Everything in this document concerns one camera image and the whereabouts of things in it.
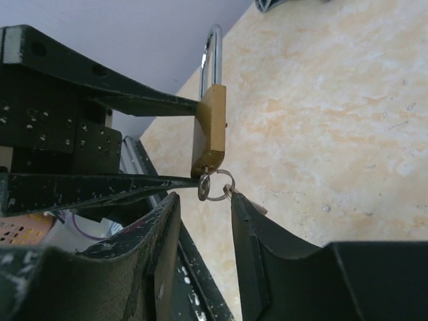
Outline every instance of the metal shackle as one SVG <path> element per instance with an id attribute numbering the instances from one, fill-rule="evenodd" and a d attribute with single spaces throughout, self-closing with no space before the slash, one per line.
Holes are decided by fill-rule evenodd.
<path id="1" fill-rule="evenodd" d="M 208 65 L 210 51 L 213 51 L 213 71 L 211 75 L 211 84 L 221 84 L 222 51 L 223 51 L 223 30 L 217 24 L 213 25 L 209 31 L 207 43 L 202 55 L 201 79 L 199 82 L 199 99 L 208 89 Z"/>

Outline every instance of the padlock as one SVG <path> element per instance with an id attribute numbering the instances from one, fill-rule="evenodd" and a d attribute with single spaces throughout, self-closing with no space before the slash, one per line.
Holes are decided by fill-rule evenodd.
<path id="1" fill-rule="evenodd" d="M 193 131 L 191 177 L 199 178 L 218 169 L 225 158 L 226 87 L 221 85 L 223 32 L 214 25 L 208 35 L 201 62 L 199 105 Z M 213 52 L 211 87 L 207 89 L 208 65 Z"/>

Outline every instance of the gray background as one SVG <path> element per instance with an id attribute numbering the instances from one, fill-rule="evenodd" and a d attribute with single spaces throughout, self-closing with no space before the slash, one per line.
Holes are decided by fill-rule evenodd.
<path id="1" fill-rule="evenodd" d="M 226 34 L 253 0 L 0 0 L 0 27 L 28 24 L 163 92 L 199 66 L 209 28 Z M 138 138 L 150 118 L 120 113 L 113 127 Z"/>

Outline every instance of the purple cable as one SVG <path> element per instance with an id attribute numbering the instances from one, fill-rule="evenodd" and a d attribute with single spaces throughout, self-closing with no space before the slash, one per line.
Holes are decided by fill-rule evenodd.
<path id="1" fill-rule="evenodd" d="M 66 216 L 66 212 L 65 212 L 65 211 L 61 211 L 61 216 L 62 216 L 63 218 L 65 218 L 65 216 Z M 77 225 L 77 223 L 76 223 L 76 216 L 75 216 L 73 213 L 72 213 L 72 221 L 73 221 L 73 225 L 74 225 L 74 228 L 76 229 L 76 231 L 77 231 L 80 235 L 82 235 L 82 236 L 86 237 L 87 239 L 91 239 L 92 241 L 101 241 L 101 240 L 103 240 L 103 239 L 104 239 L 103 237 L 96 237 L 96 236 L 92 236 L 92 235 L 89 235 L 89 234 L 87 234 L 87 233 L 83 232 L 83 231 L 78 227 L 78 225 Z"/>

